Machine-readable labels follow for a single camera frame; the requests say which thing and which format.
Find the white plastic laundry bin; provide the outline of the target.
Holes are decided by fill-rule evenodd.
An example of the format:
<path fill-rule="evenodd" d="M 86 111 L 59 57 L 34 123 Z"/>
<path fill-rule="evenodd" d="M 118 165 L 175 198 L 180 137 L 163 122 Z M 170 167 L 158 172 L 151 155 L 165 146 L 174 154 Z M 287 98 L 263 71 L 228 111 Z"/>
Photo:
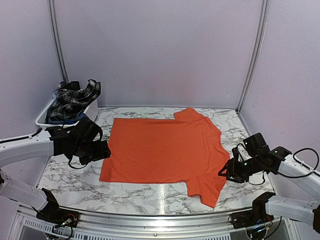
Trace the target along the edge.
<path fill-rule="evenodd" d="M 50 127 L 63 127 L 63 128 L 68 128 L 68 127 L 73 127 L 76 126 L 79 121 L 75 124 L 66 124 L 66 125 L 62 125 L 62 124 L 58 124 L 58 125 L 54 125 L 54 124 L 48 124 L 47 120 L 50 117 L 57 117 L 59 120 L 66 120 L 66 119 L 71 119 L 74 118 L 77 114 L 79 113 L 84 113 L 87 115 L 87 117 L 91 120 L 91 121 L 95 121 L 97 116 L 98 116 L 98 100 L 95 99 L 94 101 L 92 101 L 89 105 L 87 105 L 84 109 L 76 112 L 76 113 L 72 113 L 71 115 L 69 115 L 68 113 L 66 114 L 66 116 L 63 116 L 62 114 L 58 115 L 58 114 L 53 114 L 53 116 L 49 116 L 48 112 L 49 110 L 51 110 L 51 106 L 56 102 L 56 98 L 57 98 L 57 93 L 54 92 L 52 95 L 51 100 L 49 101 L 49 103 L 45 106 L 45 108 L 40 112 L 40 114 L 38 115 L 38 117 L 35 120 L 35 125 L 38 126 L 39 128 L 42 129 L 47 129 Z"/>

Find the right aluminium corner post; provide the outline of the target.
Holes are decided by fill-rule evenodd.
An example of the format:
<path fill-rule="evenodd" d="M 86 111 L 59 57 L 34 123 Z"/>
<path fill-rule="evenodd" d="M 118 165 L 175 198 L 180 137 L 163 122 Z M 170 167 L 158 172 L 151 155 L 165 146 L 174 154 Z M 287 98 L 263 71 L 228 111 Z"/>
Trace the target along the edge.
<path fill-rule="evenodd" d="M 245 77 L 244 85 L 241 91 L 241 95 L 238 101 L 238 105 L 236 108 L 236 112 L 240 114 L 244 108 L 246 98 L 249 93 L 249 89 L 254 77 L 255 73 L 255 68 L 257 65 L 257 61 L 259 59 L 259 54 L 262 48 L 263 40 L 264 40 L 264 35 L 266 31 L 266 24 L 267 24 L 267 19 L 268 19 L 268 11 L 269 11 L 269 0 L 263 0 L 261 2 L 261 10 L 260 10 L 260 15 L 259 15 L 259 21 L 258 21 L 258 27 L 257 27 L 257 32 L 256 32 L 256 37 L 255 37 L 255 42 L 253 46 L 253 52 L 251 55 L 249 67 L 247 70 L 247 74 Z"/>

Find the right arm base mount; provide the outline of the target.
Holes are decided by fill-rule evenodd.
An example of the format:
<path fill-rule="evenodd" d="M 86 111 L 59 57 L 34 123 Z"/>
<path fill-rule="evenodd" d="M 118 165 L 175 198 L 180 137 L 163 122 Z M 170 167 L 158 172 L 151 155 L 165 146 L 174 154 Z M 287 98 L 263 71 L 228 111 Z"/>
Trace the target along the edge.
<path fill-rule="evenodd" d="M 273 215 L 253 209 L 234 212 L 228 217 L 228 222 L 233 225 L 234 229 L 248 228 L 264 223 L 271 223 L 273 220 Z"/>

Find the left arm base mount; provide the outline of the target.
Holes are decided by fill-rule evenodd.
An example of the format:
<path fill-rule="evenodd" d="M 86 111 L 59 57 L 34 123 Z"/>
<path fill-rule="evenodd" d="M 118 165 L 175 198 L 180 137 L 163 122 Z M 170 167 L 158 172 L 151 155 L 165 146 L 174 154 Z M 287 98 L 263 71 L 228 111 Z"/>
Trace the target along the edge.
<path fill-rule="evenodd" d="M 40 220 L 53 223 L 57 228 L 59 227 L 72 227 L 76 228 L 79 222 L 80 213 L 78 211 L 72 211 L 62 208 L 48 208 L 43 210 L 37 210 L 36 217 Z"/>

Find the blue garment in bin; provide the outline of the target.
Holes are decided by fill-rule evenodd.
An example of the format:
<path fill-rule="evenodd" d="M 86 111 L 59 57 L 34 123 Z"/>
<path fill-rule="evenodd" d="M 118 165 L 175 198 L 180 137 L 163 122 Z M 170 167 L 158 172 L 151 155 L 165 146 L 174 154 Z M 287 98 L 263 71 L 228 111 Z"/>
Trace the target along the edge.
<path fill-rule="evenodd" d="M 47 123 L 52 125 L 72 125 L 72 124 L 76 124 L 78 121 L 80 121 L 84 117 L 87 117 L 87 115 L 83 112 L 78 113 L 73 118 L 69 118 L 65 120 L 59 120 L 57 117 L 52 116 L 48 118 Z"/>

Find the aluminium front frame rail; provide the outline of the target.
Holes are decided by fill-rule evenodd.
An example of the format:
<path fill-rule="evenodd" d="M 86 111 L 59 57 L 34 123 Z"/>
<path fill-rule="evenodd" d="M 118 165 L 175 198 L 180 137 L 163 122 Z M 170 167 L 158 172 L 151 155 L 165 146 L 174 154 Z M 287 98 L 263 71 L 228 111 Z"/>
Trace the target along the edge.
<path fill-rule="evenodd" d="M 9 240 L 298 240 L 284 217 L 235 228 L 232 211 L 187 215 L 132 215 L 76 210 L 77 225 L 57 227 L 19 204 Z"/>

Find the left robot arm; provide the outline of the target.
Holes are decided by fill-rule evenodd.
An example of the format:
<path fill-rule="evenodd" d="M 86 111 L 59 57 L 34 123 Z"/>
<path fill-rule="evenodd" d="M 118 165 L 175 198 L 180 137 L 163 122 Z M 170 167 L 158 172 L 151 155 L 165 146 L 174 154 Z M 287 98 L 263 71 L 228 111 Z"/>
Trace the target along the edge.
<path fill-rule="evenodd" d="M 64 155 L 69 161 L 77 157 L 82 167 L 88 163 L 109 158 L 111 151 L 102 137 L 100 126 L 88 117 L 76 125 L 39 128 L 31 135 L 3 139 L 0 142 L 0 166 L 4 167 L 37 157 Z M 50 190 L 39 189 L 18 181 L 4 172 L 0 174 L 0 195 L 32 207 L 39 219 L 58 223 L 76 214 L 61 209 Z"/>

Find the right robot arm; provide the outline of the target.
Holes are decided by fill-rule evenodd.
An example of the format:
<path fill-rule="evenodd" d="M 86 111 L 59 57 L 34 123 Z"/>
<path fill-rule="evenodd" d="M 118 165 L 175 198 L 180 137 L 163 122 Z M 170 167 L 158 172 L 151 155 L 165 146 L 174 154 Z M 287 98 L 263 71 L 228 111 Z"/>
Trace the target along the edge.
<path fill-rule="evenodd" d="M 303 189 L 314 200 L 292 199 L 267 191 L 253 200 L 251 210 L 231 214 L 233 227 L 239 229 L 260 225 L 279 216 L 305 223 L 319 232 L 320 173 L 317 168 L 310 167 L 282 146 L 270 149 L 260 132 L 244 139 L 241 146 L 250 158 L 240 160 L 240 151 L 234 147 L 233 157 L 218 172 L 220 177 L 242 184 L 260 172 L 279 175 Z"/>

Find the black white plaid shirt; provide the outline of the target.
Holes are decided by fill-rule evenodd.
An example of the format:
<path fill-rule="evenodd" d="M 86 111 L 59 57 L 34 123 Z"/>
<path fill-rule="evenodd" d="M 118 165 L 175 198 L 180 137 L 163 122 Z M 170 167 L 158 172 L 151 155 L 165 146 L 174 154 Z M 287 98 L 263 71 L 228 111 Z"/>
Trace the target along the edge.
<path fill-rule="evenodd" d="M 55 93 L 57 96 L 56 102 L 51 106 L 51 110 L 48 112 L 49 116 L 51 117 L 54 114 L 67 116 L 67 114 L 77 113 L 97 99 L 101 94 L 101 83 L 94 79 L 89 79 L 87 86 L 80 88 L 78 81 L 69 83 L 62 81 L 59 83 Z"/>

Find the orange t-shirt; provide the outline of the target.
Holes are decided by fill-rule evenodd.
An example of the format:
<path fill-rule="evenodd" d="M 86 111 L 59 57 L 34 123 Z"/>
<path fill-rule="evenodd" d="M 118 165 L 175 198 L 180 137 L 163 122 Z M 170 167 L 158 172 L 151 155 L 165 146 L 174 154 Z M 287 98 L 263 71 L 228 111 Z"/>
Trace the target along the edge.
<path fill-rule="evenodd" d="M 109 183 L 184 182 L 190 197 L 214 208 L 226 179 L 218 173 L 230 158 L 221 131 L 193 108 L 172 119 L 115 118 L 111 151 L 99 179 Z"/>

